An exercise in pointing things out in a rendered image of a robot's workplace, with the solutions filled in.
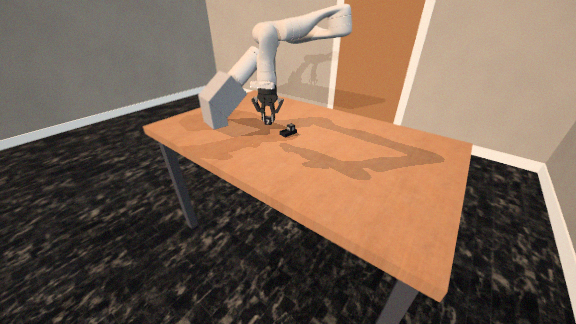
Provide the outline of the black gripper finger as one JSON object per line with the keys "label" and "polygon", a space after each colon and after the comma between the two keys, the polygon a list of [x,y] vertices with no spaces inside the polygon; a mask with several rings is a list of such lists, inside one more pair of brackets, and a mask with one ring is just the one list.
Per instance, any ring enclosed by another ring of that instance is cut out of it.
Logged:
{"label": "black gripper finger", "polygon": [[[265,118],[265,116],[266,116],[266,112],[265,112],[265,107],[266,107],[266,106],[265,106],[265,98],[262,98],[261,108],[260,108],[260,106],[259,106],[259,104],[258,104],[258,98],[257,98],[257,97],[253,97],[253,98],[251,99],[251,101],[252,101],[252,103],[253,103],[256,111],[261,113],[261,117],[262,117],[262,120],[263,120],[263,122],[264,122],[264,118]],[[263,109],[263,108],[264,108],[264,109]]]}
{"label": "black gripper finger", "polygon": [[272,104],[272,99],[271,99],[271,98],[268,99],[269,105],[270,105],[270,109],[271,109],[271,122],[272,122],[272,123],[275,121],[275,113],[278,113],[278,112],[279,112],[279,110],[280,110],[280,108],[281,108],[281,106],[282,106],[282,104],[283,104],[283,102],[284,102],[284,99],[283,99],[283,98],[281,99],[281,98],[278,97],[277,100],[278,100],[278,104],[279,104],[279,105],[278,105],[277,110],[276,110],[276,109],[275,109],[275,105]]}

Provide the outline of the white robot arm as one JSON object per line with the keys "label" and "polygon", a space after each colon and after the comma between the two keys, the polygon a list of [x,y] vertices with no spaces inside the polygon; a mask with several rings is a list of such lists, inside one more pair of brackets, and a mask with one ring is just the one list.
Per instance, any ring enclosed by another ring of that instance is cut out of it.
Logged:
{"label": "white robot arm", "polygon": [[[316,26],[326,17],[328,17],[328,30]],[[259,23],[253,29],[253,38],[259,44],[259,49],[254,46],[250,47],[228,74],[232,75],[243,87],[257,70],[257,80],[259,81],[251,81],[250,87],[275,89],[277,84],[275,57],[280,41],[299,44],[320,39],[345,37],[351,32],[352,15],[351,6],[348,4],[328,7],[281,21]]]}

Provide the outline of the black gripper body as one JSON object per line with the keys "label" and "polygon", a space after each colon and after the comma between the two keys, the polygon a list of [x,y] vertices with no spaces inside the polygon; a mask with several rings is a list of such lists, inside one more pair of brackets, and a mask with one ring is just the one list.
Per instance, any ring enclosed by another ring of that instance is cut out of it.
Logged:
{"label": "black gripper body", "polygon": [[275,103],[275,102],[277,101],[277,99],[278,99],[278,95],[277,95],[277,84],[275,85],[275,89],[262,89],[262,88],[258,88],[257,98],[258,98],[258,100],[261,102],[261,104],[262,104],[262,98],[265,98],[265,106],[270,106],[268,99],[271,98],[271,99],[272,99],[272,104],[274,105],[274,103]]}

